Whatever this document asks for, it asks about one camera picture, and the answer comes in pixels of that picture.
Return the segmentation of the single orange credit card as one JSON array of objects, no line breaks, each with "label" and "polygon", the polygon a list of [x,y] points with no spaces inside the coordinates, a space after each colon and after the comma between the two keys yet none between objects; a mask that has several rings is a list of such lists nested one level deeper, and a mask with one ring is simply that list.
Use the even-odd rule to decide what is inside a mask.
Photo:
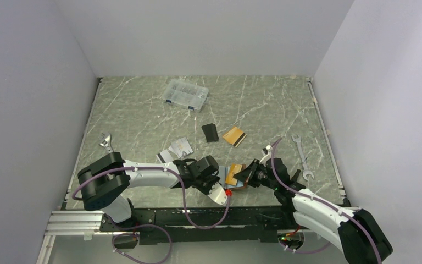
[{"label": "single orange credit card", "polygon": [[229,186],[238,186],[240,181],[235,177],[235,175],[241,172],[243,169],[245,169],[244,164],[232,163],[227,170],[225,184]]}]

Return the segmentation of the brown leather card holder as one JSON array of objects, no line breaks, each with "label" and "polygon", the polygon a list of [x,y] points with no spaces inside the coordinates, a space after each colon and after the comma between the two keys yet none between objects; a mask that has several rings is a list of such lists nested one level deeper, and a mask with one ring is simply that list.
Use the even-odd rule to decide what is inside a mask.
[{"label": "brown leather card holder", "polygon": [[231,166],[220,166],[218,170],[219,183],[224,189],[244,189],[246,183],[235,178],[235,174],[246,168],[245,164],[232,163]]}]

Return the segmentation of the silver credit card stack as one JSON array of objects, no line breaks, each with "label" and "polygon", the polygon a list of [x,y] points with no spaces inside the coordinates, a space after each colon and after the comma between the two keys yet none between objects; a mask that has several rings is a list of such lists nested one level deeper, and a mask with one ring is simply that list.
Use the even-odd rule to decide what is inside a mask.
[{"label": "silver credit card stack", "polygon": [[193,153],[193,149],[185,137],[173,141],[168,150],[174,153],[179,159]]}]

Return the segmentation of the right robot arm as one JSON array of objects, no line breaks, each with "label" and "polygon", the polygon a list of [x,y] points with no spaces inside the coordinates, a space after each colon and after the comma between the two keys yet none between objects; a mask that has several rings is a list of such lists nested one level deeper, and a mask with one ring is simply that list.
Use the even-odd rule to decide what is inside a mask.
[{"label": "right robot arm", "polygon": [[321,198],[297,181],[301,170],[290,176],[279,158],[265,164],[255,159],[234,177],[257,188],[273,190],[281,203],[281,222],[287,228],[306,227],[338,248],[348,263],[381,263],[393,247],[373,215],[365,210],[340,207]]}]

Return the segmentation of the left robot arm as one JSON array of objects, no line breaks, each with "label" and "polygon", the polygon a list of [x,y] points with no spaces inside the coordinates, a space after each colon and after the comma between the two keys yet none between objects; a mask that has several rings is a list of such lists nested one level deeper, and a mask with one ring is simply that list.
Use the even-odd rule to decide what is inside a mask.
[{"label": "left robot arm", "polygon": [[226,205],[228,196],[218,173],[219,165],[212,156],[153,164],[129,161],[120,152],[112,152],[78,172],[79,187],[72,198],[82,201],[86,211],[101,210],[119,229],[128,231],[135,226],[136,216],[132,202],[122,197],[126,189],[195,188],[216,204]]}]

